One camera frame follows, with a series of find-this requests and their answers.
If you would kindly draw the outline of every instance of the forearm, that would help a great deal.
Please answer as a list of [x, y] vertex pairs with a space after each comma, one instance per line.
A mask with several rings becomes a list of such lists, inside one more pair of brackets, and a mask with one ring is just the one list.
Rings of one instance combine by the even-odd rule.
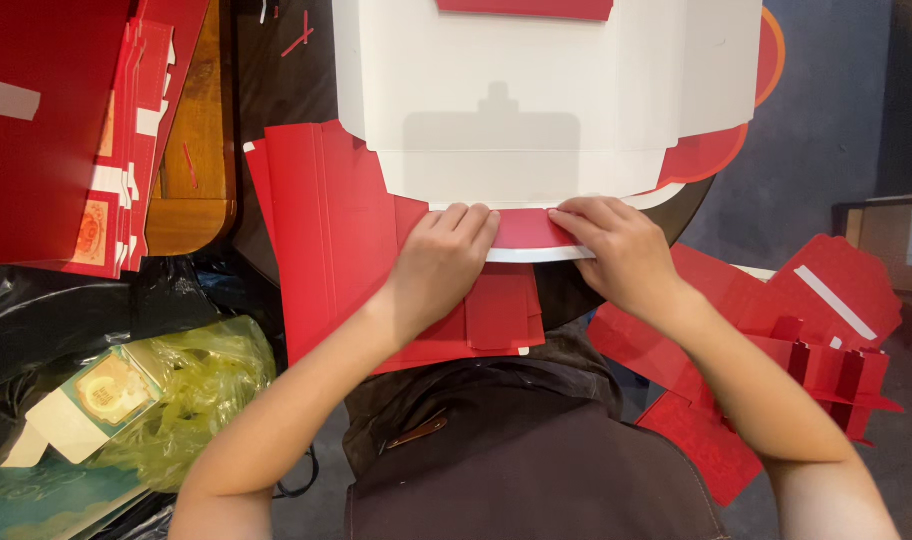
[[182, 493], [257, 492], [292, 469], [332, 410], [404, 344], [383, 300], [377, 293], [250, 403], [199, 457]]
[[856, 457], [831, 418], [785, 371], [685, 286], [655, 323], [686, 350], [739, 436], [772, 459], [832, 462]]

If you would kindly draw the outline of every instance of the person's right hand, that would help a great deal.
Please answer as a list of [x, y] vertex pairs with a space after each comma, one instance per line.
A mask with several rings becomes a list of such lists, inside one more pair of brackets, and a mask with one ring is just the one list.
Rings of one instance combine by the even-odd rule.
[[662, 229], [611, 197], [577, 197], [549, 218], [592, 250], [576, 260], [582, 278], [623, 312], [659, 327], [691, 289], [676, 273]]

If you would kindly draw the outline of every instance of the hand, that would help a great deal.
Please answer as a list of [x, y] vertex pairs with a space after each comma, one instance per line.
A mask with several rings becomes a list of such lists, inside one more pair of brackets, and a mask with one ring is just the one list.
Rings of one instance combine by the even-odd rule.
[[485, 204], [456, 203], [426, 214], [410, 233], [380, 291], [402, 344], [445, 317], [483, 271], [499, 228]]
[[596, 258], [576, 260], [582, 278], [623, 312], [659, 328], [691, 289], [676, 273], [662, 229], [611, 197], [578, 197], [549, 210]]

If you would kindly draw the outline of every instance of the person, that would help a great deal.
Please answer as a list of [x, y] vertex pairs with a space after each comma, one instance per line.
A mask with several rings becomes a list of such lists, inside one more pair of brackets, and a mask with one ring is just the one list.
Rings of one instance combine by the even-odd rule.
[[[784, 537], [897, 538], [846, 436], [678, 277], [659, 227], [604, 197], [549, 216], [594, 252], [576, 261], [587, 284], [687, 351], [761, 459]], [[482, 204], [427, 214], [386, 284], [205, 449], [170, 537], [270, 538], [273, 486], [362, 384], [344, 441], [357, 475], [348, 538], [725, 538], [698, 472], [666, 439], [618, 423], [618, 389], [593, 361], [475, 358], [366, 378], [462, 300], [498, 225]], [[569, 343], [555, 353], [582, 354]]]

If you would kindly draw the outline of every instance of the yellow plastic bag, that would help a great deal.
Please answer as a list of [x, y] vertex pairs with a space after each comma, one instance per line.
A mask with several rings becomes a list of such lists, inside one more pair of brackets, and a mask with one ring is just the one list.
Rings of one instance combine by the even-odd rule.
[[137, 469], [143, 485], [175, 493], [213, 436], [275, 379], [275, 362], [247, 316], [145, 342], [163, 365], [163, 396], [89, 465]]

